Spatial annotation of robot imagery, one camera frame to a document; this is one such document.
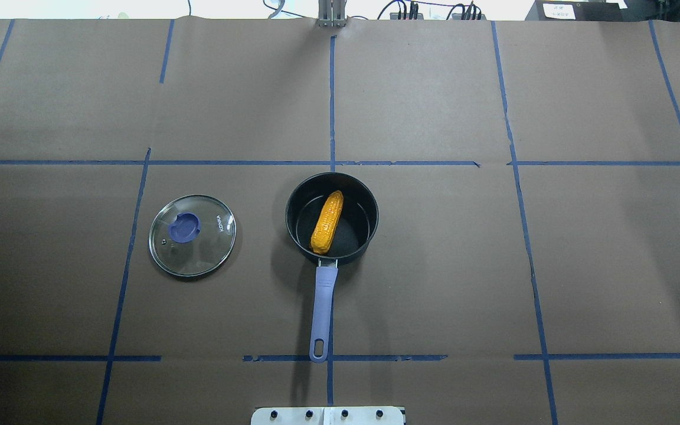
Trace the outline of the white column with base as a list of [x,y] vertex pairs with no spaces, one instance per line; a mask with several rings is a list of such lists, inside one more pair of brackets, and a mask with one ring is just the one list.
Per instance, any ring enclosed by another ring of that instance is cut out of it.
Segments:
[[251,424],[406,424],[396,406],[311,406],[258,408]]

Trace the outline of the glass pot lid blue knob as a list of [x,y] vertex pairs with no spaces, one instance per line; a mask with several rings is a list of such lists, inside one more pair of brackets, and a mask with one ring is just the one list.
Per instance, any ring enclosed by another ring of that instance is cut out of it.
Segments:
[[178,197],[156,213],[148,249],[163,272],[194,279],[215,272],[234,251],[237,221],[224,202],[203,194]]

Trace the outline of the black box with label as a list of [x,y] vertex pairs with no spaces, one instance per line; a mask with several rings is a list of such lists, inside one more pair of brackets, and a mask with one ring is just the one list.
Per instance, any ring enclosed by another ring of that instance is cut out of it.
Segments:
[[623,22],[618,3],[602,1],[534,1],[524,21]]

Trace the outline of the yellow plastic corn cob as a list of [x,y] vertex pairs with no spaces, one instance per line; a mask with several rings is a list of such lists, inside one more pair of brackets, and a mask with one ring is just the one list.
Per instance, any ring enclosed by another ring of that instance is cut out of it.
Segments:
[[344,206],[344,195],[337,190],[329,194],[319,212],[318,220],[310,238],[310,249],[313,253],[326,255],[329,253],[335,233],[340,222]]

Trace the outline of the aluminium frame post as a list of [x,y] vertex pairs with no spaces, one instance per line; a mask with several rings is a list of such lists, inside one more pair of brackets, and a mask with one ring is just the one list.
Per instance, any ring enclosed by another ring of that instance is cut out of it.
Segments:
[[316,24],[321,28],[343,28],[347,24],[346,0],[319,0]]

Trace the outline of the dark blue saucepan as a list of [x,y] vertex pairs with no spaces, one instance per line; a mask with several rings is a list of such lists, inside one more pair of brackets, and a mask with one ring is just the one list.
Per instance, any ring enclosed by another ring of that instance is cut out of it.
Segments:
[[[310,249],[310,238],[329,194],[340,190],[344,206],[329,253]],[[378,204],[369,188],[356,177],[324,172],[307,178],[292,191],[285,212],[286,228],[300,252],[316,266],[309,358],[315,363],[329,358],[331,309],[338,269],[366,252],[378,228]]]

